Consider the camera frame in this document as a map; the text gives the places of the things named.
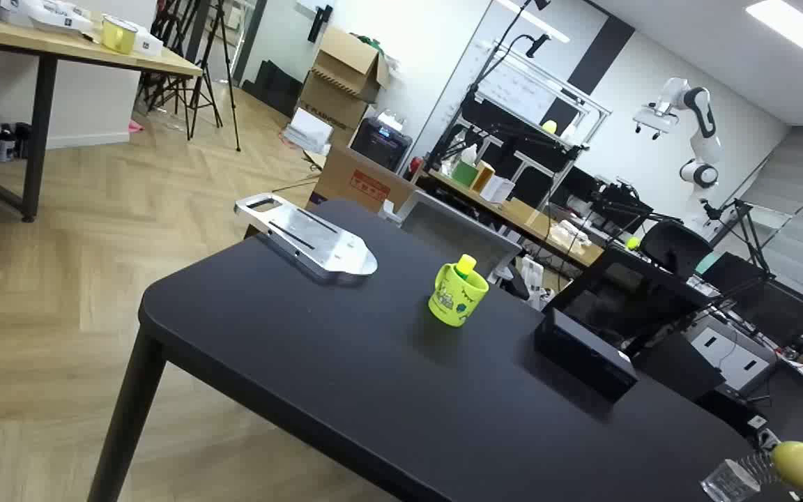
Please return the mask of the white robot arm on wall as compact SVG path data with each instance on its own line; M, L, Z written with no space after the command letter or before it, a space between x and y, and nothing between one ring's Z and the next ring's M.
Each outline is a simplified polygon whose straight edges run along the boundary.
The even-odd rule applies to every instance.
M695 120L695 131L690 135L692 156L679 167L679 176L699 188L711 188L719 181L722 139L708 85L692 84L690 78L670 78L662 95L633 113L633 127L651 127L652 135L662 135L670 134L684 113Z

